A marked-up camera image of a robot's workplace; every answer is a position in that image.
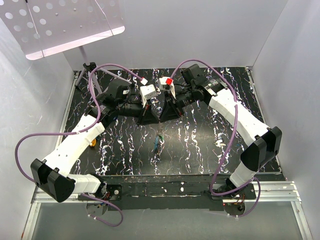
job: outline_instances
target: hole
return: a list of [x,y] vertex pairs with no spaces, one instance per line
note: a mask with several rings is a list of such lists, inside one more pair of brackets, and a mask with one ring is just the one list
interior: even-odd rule
[[20,31],[21,31],[21,27],[18,26],[18,25],[15,25],[13,28],[14,28],[14,30],[16,30],[17,32],[20,32]]
[[32,29],[32,28],[34,27],[34,24],[33,24],[32,22],[30,22],[30,21],[29,21],[26,25],[27,25],[28,28],[30,28],[30,29]]
[[65,0],[60,0],[59,1],[59,5],[62,6],[62,7],[65,6],[66,5],[66,1]]
[[40,12],[40,8],[38,6],[34,6],[32,9],[36,13]]
[[53,9],[54,8],[54,6],[50,2],[48,2],[45,6],[46,6],[47,9]]
[[13,19],[13,18],[14,18],[14,16],[13,16],[10,12],[7,12],[7,13],[5,14],[5,17],[6,17],[7,19]]
[[40,19],[40,23],[41,23],[42,25],[45,25],[45,24],[47,23],[47,21],[42,18],[42,19]]
[[20,13],[21,16],[27,15],[26,10],[24,10],[24,9],[20,9],[20,10],[19,10],[19,13]]

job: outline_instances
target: metal stand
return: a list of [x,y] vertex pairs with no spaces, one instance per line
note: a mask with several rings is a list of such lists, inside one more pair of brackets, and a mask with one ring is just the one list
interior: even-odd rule
[[[75,86],[76,86],[76,87],[78,87],[78,85],[79,85],[79,83],[80,83],[80,80],[81,80],[82,78],[84,78],[85,72],[88,72],[88,76],[89,76],[90,73],[92,72],[92,70],[97,67],[97,65],[96,65],[95,62],[89,62],[89,61],[88,61],[88,57],[87,57],[86,51],[85,51],[85,49],[84,49],[83,46],[79,46],[79,50],[80,50],[81,55],[82,55],[82,58],[83,58],[83,60],[84,60],[84,64],[83,64],[83,69],[82,69],[82,71],[81,71],[81,73],[80,73],[77,81],[75,82]],[[109,74],[109,75],[111,75],[111,76],[113,76],[113,77],[115,77],[115,78],[117,78],[117,79],[121,79],[121,80],[123,80],[123,81],[126,81],[126,82],[131,83],[131,81],[129,81],[129,80],[127,80],[127,79],[124,79],[124,78],[122,78],[122,77],[114,74],[113,72],[110,72],[110,71],[104,69],[104,68],[100,68],[99,70],[100,70],[100,71],[103,71],[104,73]],[[92,76],[92,80],[93,80],[94,87],[95,87],[95,88],[97,89],[97,91],[98,91],[98,94],[102,94],[103,91],[102,91],[102,89],[101,89],[101,87],[100,87],[100,85],[99,85],[99,83],[98,83],[98,79],[97,79],[97,77],[96,77],[95,75]]]

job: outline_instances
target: gray wall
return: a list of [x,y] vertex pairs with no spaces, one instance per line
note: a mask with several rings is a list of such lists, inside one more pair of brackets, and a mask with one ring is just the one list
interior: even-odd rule
[[[60,129],[73,72],[65,56],[57,54],[29,61],[0,20],[0,235],[21,239],[35,184],[19,172],[14,158],[20,138]],[[23,169],[55,147],[56,137],[34,137],[19,150]]]
[[253,78],[266,122],[282,129],[279,160],[294,180],[314,239],[320,239],[320,2],[289,0]]
[[[125,31],[84,48],[90,61],[175,68],[189,58],[252,66],[288,0],[120,0]],[[81,70],[78,49],[64,53]]]

